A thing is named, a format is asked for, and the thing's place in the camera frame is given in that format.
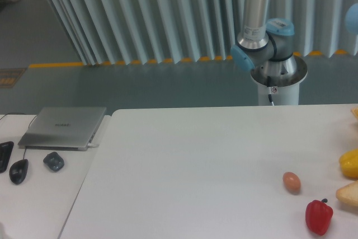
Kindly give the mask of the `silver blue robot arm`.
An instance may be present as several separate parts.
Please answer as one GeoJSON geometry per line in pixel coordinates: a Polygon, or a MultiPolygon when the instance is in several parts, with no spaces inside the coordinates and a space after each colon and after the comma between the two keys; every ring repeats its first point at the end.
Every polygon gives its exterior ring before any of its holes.
{"type": "Polygon", "coordinates": [[[357,0],[244,0],[242,26],[231,55],[251,70],[289,53],[328,57],[357,53],[357,0]]]}

